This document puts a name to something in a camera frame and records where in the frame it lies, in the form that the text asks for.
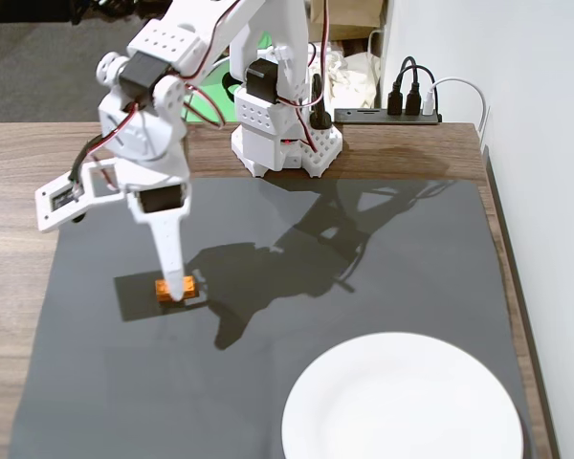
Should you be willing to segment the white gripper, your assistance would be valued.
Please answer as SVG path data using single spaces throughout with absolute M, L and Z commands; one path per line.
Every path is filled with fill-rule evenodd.
M 191 207 L 190 171 L 185 158 L 165 157 L 138 164 L 117 159 L 116 175 L 134 220 L 150 226 L 166 288 L 174 301 L 184 297 L 180 223 Z

